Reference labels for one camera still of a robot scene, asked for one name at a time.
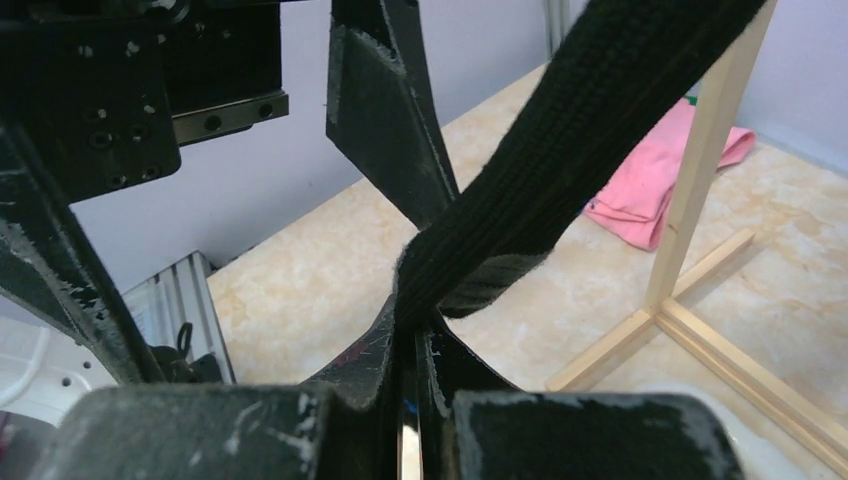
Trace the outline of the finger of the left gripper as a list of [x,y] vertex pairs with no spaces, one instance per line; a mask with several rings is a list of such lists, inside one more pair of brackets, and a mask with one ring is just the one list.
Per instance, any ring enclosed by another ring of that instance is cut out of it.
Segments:
[[458,196],[418,2],[332,3],[326,135],[418,229]]

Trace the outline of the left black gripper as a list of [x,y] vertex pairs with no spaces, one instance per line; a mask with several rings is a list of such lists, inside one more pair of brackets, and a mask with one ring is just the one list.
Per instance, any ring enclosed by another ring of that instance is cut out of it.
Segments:
[[276,1],[5,1],[1,101],[71,202],[284,117]]

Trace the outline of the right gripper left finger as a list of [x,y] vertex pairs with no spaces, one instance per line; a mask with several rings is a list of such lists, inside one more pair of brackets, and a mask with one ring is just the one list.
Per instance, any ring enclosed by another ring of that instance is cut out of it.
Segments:
[[66,415],[40,479],[394,479],[392,300],[372,326],[297,385],[104,388]]

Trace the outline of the black sock with grey patches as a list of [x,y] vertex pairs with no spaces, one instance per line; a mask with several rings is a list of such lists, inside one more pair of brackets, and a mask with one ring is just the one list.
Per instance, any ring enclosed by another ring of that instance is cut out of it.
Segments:
[[541,264],[635,145],[762,9],[591,1],[490,161],[407,245],[394,319],[462,318]]

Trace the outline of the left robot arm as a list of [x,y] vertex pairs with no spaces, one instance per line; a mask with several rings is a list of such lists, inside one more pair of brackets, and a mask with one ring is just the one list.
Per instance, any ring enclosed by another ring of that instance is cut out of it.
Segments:
[[[5,1],[1,5],[1,293],[42,320],[1,324],[1,405],[14,411],[51,369],[51,333],[91,351],[121,383],[186,383],[175,348],[144,340],[73,202],[174,173],[179,148],[283,116],[276,1]],[[333,6],[327,133],[416,226],[456,196],[436,131],[412,1]],[[314,382],[337,421],[328,477],[392,473],[400,380],[417,373],[422,474],[457,477],[431,340],[437,295],[414,277],[417,237],[371,329]]]

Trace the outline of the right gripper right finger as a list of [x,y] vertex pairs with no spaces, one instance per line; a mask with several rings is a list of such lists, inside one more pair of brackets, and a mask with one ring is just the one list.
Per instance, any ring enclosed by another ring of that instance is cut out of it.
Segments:
[[428,479],[740,479],[724,427],[686,394],[527,392],[437,315],[415,337]]

